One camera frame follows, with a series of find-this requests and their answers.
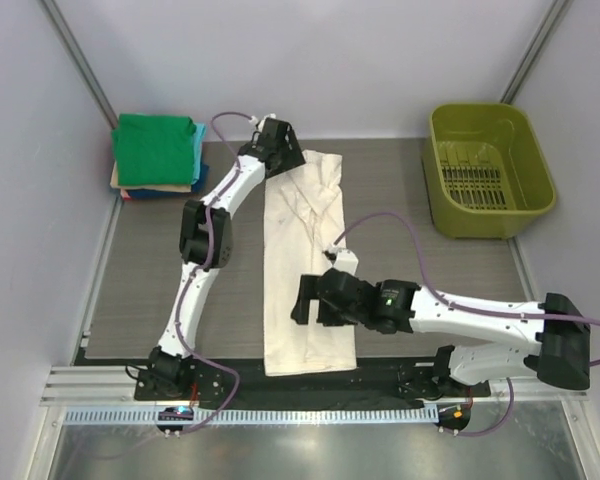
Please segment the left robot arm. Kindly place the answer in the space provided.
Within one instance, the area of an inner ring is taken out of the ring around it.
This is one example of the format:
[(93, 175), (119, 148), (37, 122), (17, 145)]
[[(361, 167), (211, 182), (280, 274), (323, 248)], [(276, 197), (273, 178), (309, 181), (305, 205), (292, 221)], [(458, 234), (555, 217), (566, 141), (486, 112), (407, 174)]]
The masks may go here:
[(251, 117), (251, 139), (231, 169), (199, 200), (185, 203), (179, 251), (181, 279), (169, 320), (138, 374), (141, 397), (178, 400), (193, 389), (195, 340), (211, 287), (233, 251), (232, 221), (249, 194), (266, 179), (305, 164), (293, 127), (270, 114)]

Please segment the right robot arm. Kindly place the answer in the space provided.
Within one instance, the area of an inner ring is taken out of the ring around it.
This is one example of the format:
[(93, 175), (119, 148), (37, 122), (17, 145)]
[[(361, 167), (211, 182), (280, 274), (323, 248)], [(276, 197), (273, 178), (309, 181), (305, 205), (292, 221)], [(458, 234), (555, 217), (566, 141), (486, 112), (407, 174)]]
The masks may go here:
[(292, 319), (325, 327), (362, 325), (381, 334), (445, 333), (480, 340), (480, 345), (439, 348), (431, 384), (451, 396), (464, 386), (506, 377), (535, 375), (556, 388), (590, 386), (590, 328), (573, 302), (549, 293), (541, 302), (499, 302), (434, 292), (415, 282), (375, 284), (331, 268), (300, 279)]

